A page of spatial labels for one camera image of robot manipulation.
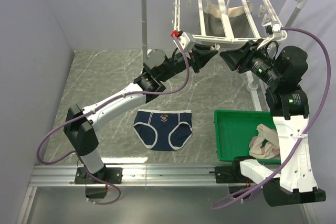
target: lavender wall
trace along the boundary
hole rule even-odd
[[[280,17],[287,18],[292,10],[292,3],[287,2]],[[334,223],[336,209],[336,171],[334,157],[336,141],[333,128],[336,125],[336,0],[309,0],[302,10],[294,27],[306,29],[321,38],[331,58],[332,82],[329,97],[320,118],[309,131],[310,158],[318,186],[327,192],[327,201],[314,204],[320,223]],[[305,35],[289,32],[288,42],[308,52],[309,70],[303,76],[302,87],[308,94],[311,115],[315,114],[321,101],[325,85],[326,61],[317,43]]]
[[[0,0],[0,216],[15,223],[73,51],[45,0]]]

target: gray marble surface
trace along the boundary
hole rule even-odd
[[[172,50],[165,52],[170,56]],[[76,51],[55,126],[65,121],[70,106],[78,104],[84,107],[119,92],[141,70],[140,50]],[[182,85],[184,79],[185,73],[180,73],[165,85],[168,90],[176,89]],[[159,96],[148,104],[120,115],[102,128],[97,133],[101,157],[106,163],[216,162],[214,111],[254,110],[246,83],[244,74],[231,72],[224,61],[215,56],[200,73],[196,74],[191,70],[189,83],[181,92]],[[136,112],[140,108],[192,110],[193,136],[178,151],[158,152],[147,149],[132,128]],[[58,131],[49,140],[45,160],[54,160],[72,149],[63,131]],[[71,155],[62,163],[75,164],[77,157]]]

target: purple cable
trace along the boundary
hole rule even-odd
[[[260,189],[260,190],[257,191],[256,193],[254,193],[254,195],[251,194],[250,197],[249,197],[248,199],[244,199],[244,202],[257,198],[258,195],[259,195],[261,192],[262,192],[262,189]]]
[[[188,83],[189,81],[189,76],[190,76],[190,70],[189,70],[189,62],[188,62],[188,58],[187,58],[187,55],[185,54],[185,52],[183,51],[183,48],[179,42],[179,40],[177,39],[177,37],[173,34],[173,40],[176,42],[177,44],[177,47],[179,48],[180,52],[182,53],[182,56],[183,56],[183,59],[184,59],[184,62],[185,62],[185,65],[186,65],[186,77],[185,77],[185,80],[184,80],[184,83],[181,87],[179,87],[178,89],[176,90],[171,90],[171,91],[167,91],[167,92],[150,92],[150,91],[132,91],[132,92],[128,92],[124,95],[132,95],[132,94],[153,94],[153,95],[163,95],[163,94],[174,94],[174,93],[177,93],[179,91],[181,91]],[[119,98],[122,98],[123,95],[120,94],[116,97],[112,97],[110,100],[102,103],[101,105],[99,105],[98,107],[96,107],[96,111],[99,111],[100,109],[104,108],[106,105],[110,104],[111,102],[119,99]],[[54,134],[56,131],[58,131],[59,129],[69,125],[70,123],[73,123],[77,120],[80,120],[82,118],[85,118],[87,117],[88,115],[91,115],[93,114],[93,111],[89,111],[88,113],[85,113],[81,116],[78,116],[76,118],[73,118],[63,124],[61,124],[60,126],[54,128],[52,131],[50,131],[47,135],[45,135],[45,137],[42,139],[42,141],[40,142],[40,144],[38,145],[37,147],[37,150],[36,150],[36,158],[37,160],[43,164],[43,165],[53,165],[55,163],[58,163],[60,162],[61,160],[63,160],[64,158],[66,158],[67,156],[69,156],[70,154],[72,153],[75,153],[76,151],[71,151],[67,154],[65,154],[64,156],[60,157],[59,159],[57,160],[54,160],[54,161],[51,161],[51,162],[46,162],[46,161],[43,161],[42,158],[40,157],[40,150],[43,146],[43,144],[47,141],[47,139],[52,135]]]
[[[321,103],[316,111],[316,114],[314,115],[314,117],[312,118],[312,120],[308,123],[307,127],[304,129],[304,131],[302,132],[302,134],[306,134],[308,132],[308,130],[311,128],[311,126],[314,124],[314,122],[316,121],[316,119],[318,118],[318,116],[320,115],[322,109],[323,109],[323,106],[324,106],[324,103],[326,102],[326,98],[327,98],[327,94],[328,94],[328,91],[329,91],[329,86],[330,86],[330,79],[331,79],[331,64],[330,64],[330,58],[329,58],[329,54],[328,54],[328,51],[325,47],[325,45],[323,44],[323,42],[314,34],[306,31],[306,30],[303,30],[303,29],[300,29],[300,28],[294,28],[294,27],[283,27],[281,30],[285,30],[285,31],[298,31],[299,33],[303,33],[303,34],[306,34],[308,36],[310,36],[311,38],[313,38],[322,48],[323,50],[323,53],[324,53],[324,56],[325,56],[325,60],[327,62],[327,81],[326,81],[326,85],[325,85],[325,89],[324,89],[324,93],[323,93],[323,97],[322,97],[322,100],[321,100]],[[247,195],[251,194],[252,192],[254,192],[255,190],[257,190],[258,188],[260,188],[261,186],[267,184],[275,175],[277,175],[286,165],[287,163],[290,161],[290,159],[293,157],[296,149],[298,148],[298,146],[300,145],[302,139],[301,138],[298,138],[298,140],[296,141],[295,145],[293,146],[293,149],[290,151],[288,157],[284,160],[284,162],[270,175],[268,176],[265,180],[263,180],[262,182],[260,182],[259,184],[257,184],[256,186],[250,188],[249,190],[247,190],[245,193],[243,193],[242,195],[240,195],[239,197],[231,200],[230,202],[222,205],[222,206],[219,206],[219,207],[216,207],[216,205],[218,205],[219,202],[222,202],[224,199],[227,199],[228,197],[231,197],[235,194],[232,194],[232,195],[228,195],[226,196],[225,198],[223,199],[220,199],[219,201],[217,201],[216,203],[214,203],[212,206],[211,206],[211,209],[212,210],[219,210],[219,209],[223,209],[223,208],[226,208],[226,207],[229,207],[231,205],[233,205],[234,203],[240,201],[241,199],[243,199],[244,197],[246,197]]]
[[[226,200],[227,198],[230,198],[230,197],[233,197],[233,196],[236,196],[237,194],[241,194],[241,193],[244,193],[246,191],[249,191],[251,189],[251,187],[248,187],[248,188],[244,188],[242,190],[239,190],[239,191],[236,191],[235,193],[233,194],[229,194],[229,195],[226,195],[224,198],[220,199],[219,201],[217,201],[216,203],[214,203],[211,208],[215,207],[216,205],[218,205],[219,203],[221,203],[222,201]]]
[[[97,201],[94,201],[93,199],[88,199],[90,202],[92,202],[92,203],[94,203],[94,204],[96,204],[96,205],[109,205],[109,204],[112,204],[112,203],[116,202],[116,201],[120,198],[120,196],[121,196],[121,190],[119,189],[118,186],[116,186],[116,185],[114,185],[114,184],[111,184],[111,183],[109,183],[109,182],[107,182],[107,181],[101,180],[101,179],[97,178],[96,176],[93,176],[93,175],[89,172],[89,170],[87,169],[87,167],[86,167],[85,165],[84,165],[84,168],[85,168],[87,174],[88,174],[91,178],[93,178],[94,180],[96,180],[96,181],[98,181],[98,182],[100,182],[100,183],[102,183],[102,184],[111,186],[111,187],[115,188],[115,189],[118,191],[118,196],[117,196],[114,200],[111,200],[111,201],[108,201],[108,202],[97,202]]]

